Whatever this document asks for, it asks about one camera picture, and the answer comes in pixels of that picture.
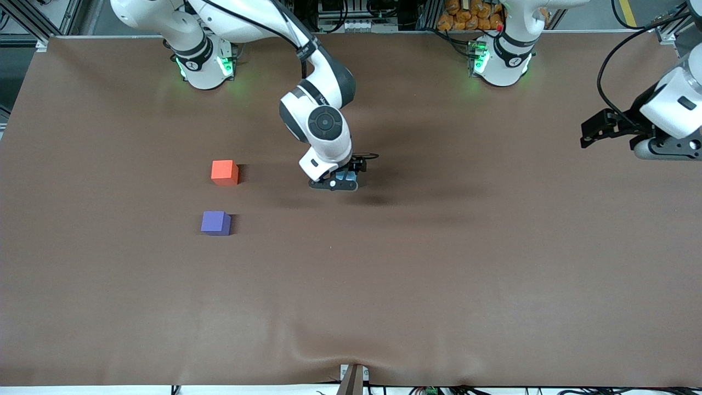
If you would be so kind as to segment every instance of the orange bag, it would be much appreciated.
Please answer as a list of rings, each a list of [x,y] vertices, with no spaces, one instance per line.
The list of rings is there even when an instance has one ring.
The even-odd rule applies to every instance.
[[[490,29],[497,30],[498,26],[502,25],[502,16],[498,13],[490,15]]]
[[[478,18],[476,16],[472,17],[465,23],[466,30],[475,30],[478,28]]]
[[[470,1],[470,13],[478,18],[487,18],[492,11],[492,5],[484,3],[482,0]]]
[[[456,14],[456,22],[463,22],[466,23],[469,21],[473,15],[471,15],[470,11],[468,10],[461,10]]]
[[[461,10],[461,2],[459,0],[446,0],[444,3],[446,12],[455,15]]]
[[[478,20],[478,29],[490,30],[490,21],[484,18]]]
[[[451,30],[453,29],[453,16],[447,13],[443,13],[439,17],[439,22],[437,22],[438,30]]]

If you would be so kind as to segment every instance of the blue cube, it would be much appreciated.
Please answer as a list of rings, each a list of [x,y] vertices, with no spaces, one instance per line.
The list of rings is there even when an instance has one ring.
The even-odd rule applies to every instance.
[[[204,212],[200,230],[209,236],[228,236],[232,216],[225,212]]]

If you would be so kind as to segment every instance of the table surface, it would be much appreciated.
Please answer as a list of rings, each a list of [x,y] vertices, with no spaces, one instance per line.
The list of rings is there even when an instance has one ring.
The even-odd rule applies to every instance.
[[[247,47],[196,91],[158,39],[54,39],[0,144],[0,384],[702,384],[702,172],[625,138],[579,148],[621,34],[545,34],[498,89],[432,35],[322,37],[355,74],[369,163],[307,187],[278,100],[299,64]],[[604,83],[675,61],[650,34]],[[233,159],[245,180],[209,180]],[[206,210],[235,234],[199,232]]]

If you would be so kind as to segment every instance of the yellow stripe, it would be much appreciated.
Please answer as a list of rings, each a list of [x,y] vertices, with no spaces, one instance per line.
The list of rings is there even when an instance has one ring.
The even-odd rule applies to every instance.
[[[621,6],[621,12],[624,14],[624,20],[626,20],[627,25],[636,26],[636,20],[634,19],[634,13],[631,12],[629,0],[619,0],[619,5]]]

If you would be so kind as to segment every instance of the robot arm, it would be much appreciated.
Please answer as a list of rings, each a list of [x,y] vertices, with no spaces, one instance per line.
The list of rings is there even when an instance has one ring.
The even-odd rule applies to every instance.
[[[702,5],[688,3],[698,26]],[[657,84],[620,115],[606,108],[585,121],[581,147],[603,138],[635,135],[630,148],[640,159],[700,160],[702,137],[702,44],[697,44]]]
[[[531,52],[545,27],[542,7],[573,8],[589,0],[501,0],[507,10],[505,26],[496,36],[484,35],[486,55],[475,74],[495,86],[510,86],[527,72]]]
[[[339,111],[353,100],[356,92],[356,82],[349,70],[277,0],[189,0],[188,3],[215,39],[204,34],[192,15],[178,11],[183,0],[112,0],[112,7],[128,25],[161,33],[179,63],[185,65],[183,72],[188,81],[199,89],[217,87],[228,77],[218,67],[216,43],[220,40],[234,43],[266,37],[286,40],[302,63],[309,62],[314,67],[314,72],[287,93],[279,106],[288,130],[299,141],[310,144],[300,166],[314,182],[335,175],[340,168],[352,172],[355,181],[356,172],[364,171],[365,167],[359,166],[358,158],[352,158],[348,124]],[[355,182],[347,186],[357,188]]]

